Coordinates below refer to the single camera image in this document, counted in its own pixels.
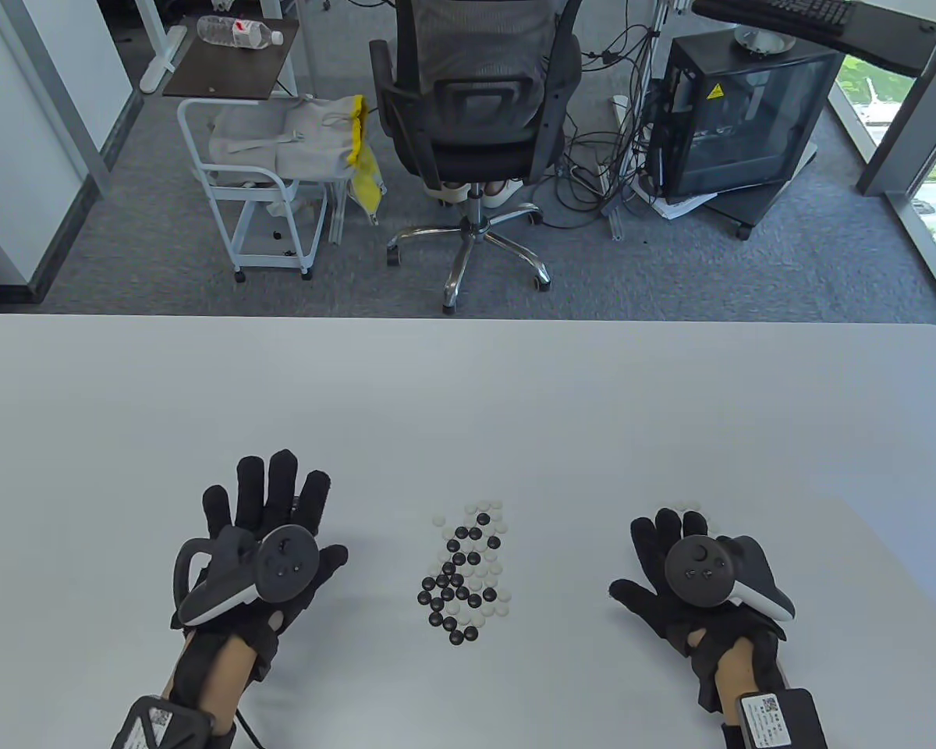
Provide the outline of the person's left hand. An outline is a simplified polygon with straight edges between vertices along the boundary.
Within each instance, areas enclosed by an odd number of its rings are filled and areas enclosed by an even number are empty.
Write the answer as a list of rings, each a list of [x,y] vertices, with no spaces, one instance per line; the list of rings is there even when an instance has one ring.
[[[255,655],[250,682],[265,679],[280,636],[348,560],[345,546],[316,541],[330,477],[314,470],[297,488],[297,474],[287,449],[243,457],[236,502],[221,485],[205,490],[207,535],[184,542],[175,561],[172,628],[193,635],[204,662],[242,641]]]

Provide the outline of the person's right hand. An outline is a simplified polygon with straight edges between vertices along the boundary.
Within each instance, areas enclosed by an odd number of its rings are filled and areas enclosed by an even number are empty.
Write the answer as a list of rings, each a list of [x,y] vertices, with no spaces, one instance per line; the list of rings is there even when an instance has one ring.
[[[654,518],[642,516],[633,520],[629,533],[650,587],[629,579],[615,579],[608,585],[608,595],[640,617],[679,655],[689,659],[699,682],[697,702],[704,710],[722,710],[718,691],[720,663],[725,660],[732,666],[732,649],[739,640],[752,645],[749,657],[754,685],[746,685],[746,693],[785,688],[778,646],[786,635],[777,621],[746,604],[723,602],[700,607],[685,602],[665,576],[665,560],[672,547],[686,539],[711,540],[702,513],[660,509]]]

